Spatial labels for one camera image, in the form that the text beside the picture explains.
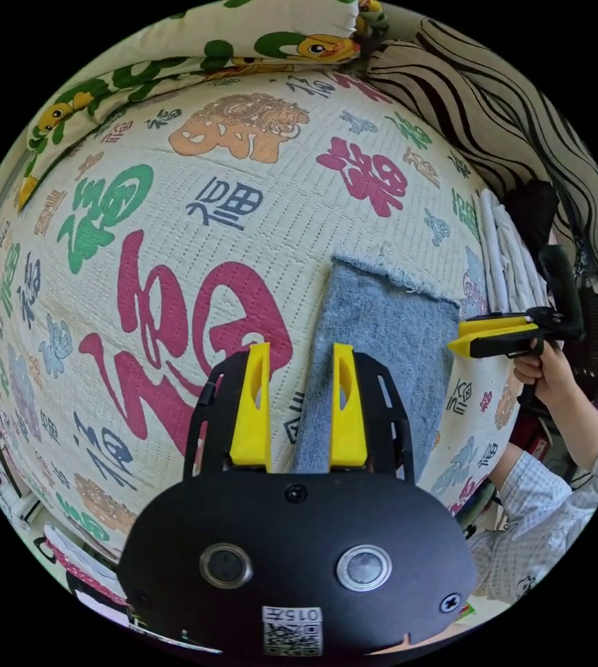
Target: orange lion pattern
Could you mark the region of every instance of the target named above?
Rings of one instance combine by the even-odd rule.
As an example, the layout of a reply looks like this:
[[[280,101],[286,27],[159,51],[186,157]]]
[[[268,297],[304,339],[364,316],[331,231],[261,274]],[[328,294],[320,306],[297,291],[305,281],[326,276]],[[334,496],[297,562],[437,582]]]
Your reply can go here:
[[[510,369],[509,377],[505,383],[505,388],[502,390],[502,397],[495,409],[495,427],[502,430],[512,418],[514,408],[516,407],[516,399],[521,393],[522,383],[514,377],[514,367]]]
[[[137,515],[127,507],[104,492],[91,479],[86,479],[78,473],[74,475],[76,490],[86,509],[103,526],[111,530],[118,530],[127,534],[136,521]]]
[[[278,162],[281,144],[296,138],[309,121],[308,112],[296,102],[261,92],[228,95],[192,114],[169,135],[169,143],[185,157],[221,147],[239,160],[272,165]]]

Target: plaid shirt sleeve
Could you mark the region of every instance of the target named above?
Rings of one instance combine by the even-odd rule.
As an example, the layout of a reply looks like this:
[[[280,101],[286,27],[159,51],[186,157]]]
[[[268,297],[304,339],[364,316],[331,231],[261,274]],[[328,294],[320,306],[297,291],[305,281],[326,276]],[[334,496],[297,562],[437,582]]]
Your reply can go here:
[[[513,604],[565,555],[598,505],[598,457],[577,491],[523,453],[500,490],[507,530],[470,541],[477,568],[475,595]]]

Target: sticker label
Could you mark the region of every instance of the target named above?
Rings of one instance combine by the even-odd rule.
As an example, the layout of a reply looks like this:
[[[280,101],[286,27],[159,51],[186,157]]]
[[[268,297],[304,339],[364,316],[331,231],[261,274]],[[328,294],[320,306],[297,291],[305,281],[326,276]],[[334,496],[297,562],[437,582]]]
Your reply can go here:
[[[322,655],[319,607],[262,607],[262,622],[266,655]]]

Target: frayed fabric edge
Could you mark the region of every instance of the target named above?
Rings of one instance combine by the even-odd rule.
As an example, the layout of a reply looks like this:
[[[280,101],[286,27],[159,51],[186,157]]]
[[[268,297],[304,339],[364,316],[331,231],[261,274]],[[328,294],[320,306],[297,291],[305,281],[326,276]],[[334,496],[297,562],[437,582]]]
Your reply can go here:
[[[430,297],[435,301],[446,302],[456,308],[460,308],[458,300],[446,296],[434,283],[416,279],[398,267],[387,266],[380,261],[380,258],[377,261],[373,261],[365,257],[354,257],[346,253],[342,247],[337,247],[331,255],[331,261],[349,264],[364,273],[386,278],[392,285],[404,289],[410,294],[420,294]]]

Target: folded white cloth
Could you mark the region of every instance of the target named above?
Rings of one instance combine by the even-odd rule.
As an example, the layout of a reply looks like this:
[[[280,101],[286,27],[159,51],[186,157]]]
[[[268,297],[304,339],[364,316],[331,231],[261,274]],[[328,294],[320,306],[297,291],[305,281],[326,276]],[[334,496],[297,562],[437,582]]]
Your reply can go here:
[[[509,213],[490,190],[483,190],[479,200],[489,309],[492,313],[523,313],[534,306],[548,306],[546,281]]]

